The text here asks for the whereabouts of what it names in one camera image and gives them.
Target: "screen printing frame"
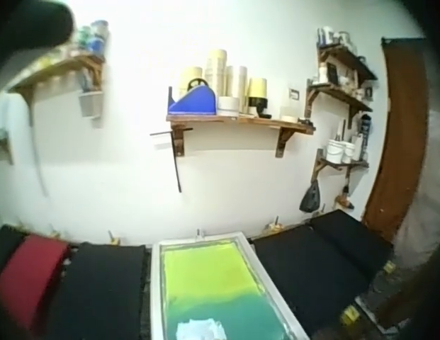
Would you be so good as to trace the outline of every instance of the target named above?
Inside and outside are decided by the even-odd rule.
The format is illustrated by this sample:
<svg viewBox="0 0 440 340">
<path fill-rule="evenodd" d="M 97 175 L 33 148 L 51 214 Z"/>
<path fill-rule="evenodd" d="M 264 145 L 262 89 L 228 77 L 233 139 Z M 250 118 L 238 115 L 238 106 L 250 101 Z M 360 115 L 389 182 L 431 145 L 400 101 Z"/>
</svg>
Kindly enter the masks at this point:
<svg viewBox="0 0 440 340">
<path fill-rule="evenodd" d="M 279 312 L 284 318 L 285 323 L 295 334 L 297 340 L 309 340 L 300 322 L 290 310 L 286 301 L 283 299 L 278 289 L 274 285 L 264 266 L 258 259 L 253 248 L 251 248 L 247 238 L 242 232 L 233 232 L 228 234 L 219 234 L 214 236 L 193 237 L 190 239 L 171 239 L 161 241 L 152 246 L 152 262 L 150 271 L 150 324 L 152 340 L 166 340 L 163 322 L 162 292 L 161 292 L 161 248 L 162 246 L 189 245 L 202 242 L 214 242 L 231 239 L 237 242 L 238 249 L 244 260 L 253 270 L 253 274 L 259 279 L 265 287 L 267 295 L 273 300 Z"/>
</svg>

